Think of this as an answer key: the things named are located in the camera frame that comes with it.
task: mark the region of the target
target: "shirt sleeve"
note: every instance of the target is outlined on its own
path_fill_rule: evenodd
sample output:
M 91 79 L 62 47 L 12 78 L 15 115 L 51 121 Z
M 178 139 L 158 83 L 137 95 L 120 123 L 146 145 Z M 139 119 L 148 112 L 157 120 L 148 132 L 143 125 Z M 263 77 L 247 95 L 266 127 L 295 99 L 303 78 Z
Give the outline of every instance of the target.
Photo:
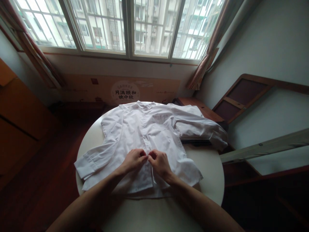
M 80 178 L 86 179 L 109 163 L 121 136 L 122 121 L 121 107 L 113 109 L 112 114 L 102 119 L 101 126 L 105 135 L 103 144 L 90 149 L 74 163 Z
M 178 131 L 181 138 L 194 137 L 209 140 L 219 150 L 227 147 L 227 133 L 216 122 L 202 116 L 197 106 L 172 106 L 174 115 L 172 126 Z

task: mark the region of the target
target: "hand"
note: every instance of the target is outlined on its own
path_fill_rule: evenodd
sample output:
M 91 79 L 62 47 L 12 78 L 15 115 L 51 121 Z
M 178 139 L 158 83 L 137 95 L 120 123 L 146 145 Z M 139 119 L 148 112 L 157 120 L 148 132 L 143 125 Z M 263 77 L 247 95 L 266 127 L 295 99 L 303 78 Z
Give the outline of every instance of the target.
M 168 163 L 167 155 L 164 152 L 158 150 L 152 150 L 148 154 L 148 161 L 153 166 L 154 170 L 165 180 L 167 183 L 169 179 L 174 176 Z
M 147 160 L 147 154 L 143 149 L 132 149 L 127 155 L 125 160 L 120 165 L 120 169 L 125 174 L 133 171 L 134 169 L 142 166 Z

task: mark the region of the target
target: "white shirt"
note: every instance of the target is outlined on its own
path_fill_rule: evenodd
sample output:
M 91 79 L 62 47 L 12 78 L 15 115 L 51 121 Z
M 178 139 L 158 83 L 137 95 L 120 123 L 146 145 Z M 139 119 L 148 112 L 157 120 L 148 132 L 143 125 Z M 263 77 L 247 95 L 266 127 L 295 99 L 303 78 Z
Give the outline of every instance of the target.
M 103 144 L 92 148 L 74 163 L 79 176 L 85 180 L 83 190 L 111 174 L 135 148 L 142 148 L 147 154 L 153 149 L 165 152 L 171 170 L 193 186 L 203 177 L 194 162 L 187 158 L 180 136 L 204 136 L 220 148 L 227 145 L 226 132 L 214 121 L 204 118 L 196 106 L 138 101 L 119 105 L 101 125 L 105 135 Z M 146 162 L 140 170 L 126 175 L 114 193 L 129 194 L 166 187 L 168 184 Z

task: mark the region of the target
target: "window sill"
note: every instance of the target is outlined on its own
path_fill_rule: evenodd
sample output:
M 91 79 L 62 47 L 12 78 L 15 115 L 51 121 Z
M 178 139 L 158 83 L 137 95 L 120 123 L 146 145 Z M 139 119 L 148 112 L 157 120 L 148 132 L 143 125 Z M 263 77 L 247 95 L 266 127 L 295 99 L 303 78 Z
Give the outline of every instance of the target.
M 125 60 L 135 62 L 146 62 L 146 63 L 162 63 L 162 64 L 179 64 L 179 65 L 190 65 L 197 66 L 200 61 L 172 58 L 155 57 L 155 56 L 133 56 L 129 57 L 126 53 L 115 53 L 106 51 L 78 51 L 75 48 L 63 48 L 63 47 L 50 47 L 50 46 L 39 46 L 44 54 L 47 55 L 68 55 L 68 56 L 79 56 L 85 58 L 97 58 L 97 59 L 112 59 L 112 60 Z

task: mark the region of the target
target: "circular logo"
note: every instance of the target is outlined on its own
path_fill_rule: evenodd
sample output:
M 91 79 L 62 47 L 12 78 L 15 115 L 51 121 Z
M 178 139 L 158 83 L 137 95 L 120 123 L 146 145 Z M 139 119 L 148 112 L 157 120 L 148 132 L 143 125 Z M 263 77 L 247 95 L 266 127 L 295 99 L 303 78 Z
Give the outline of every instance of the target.
M 136 102 L 139 100 L 139 89 L 129 81 L 118 81 L 112 86 L 111 96 L 116 104 Z

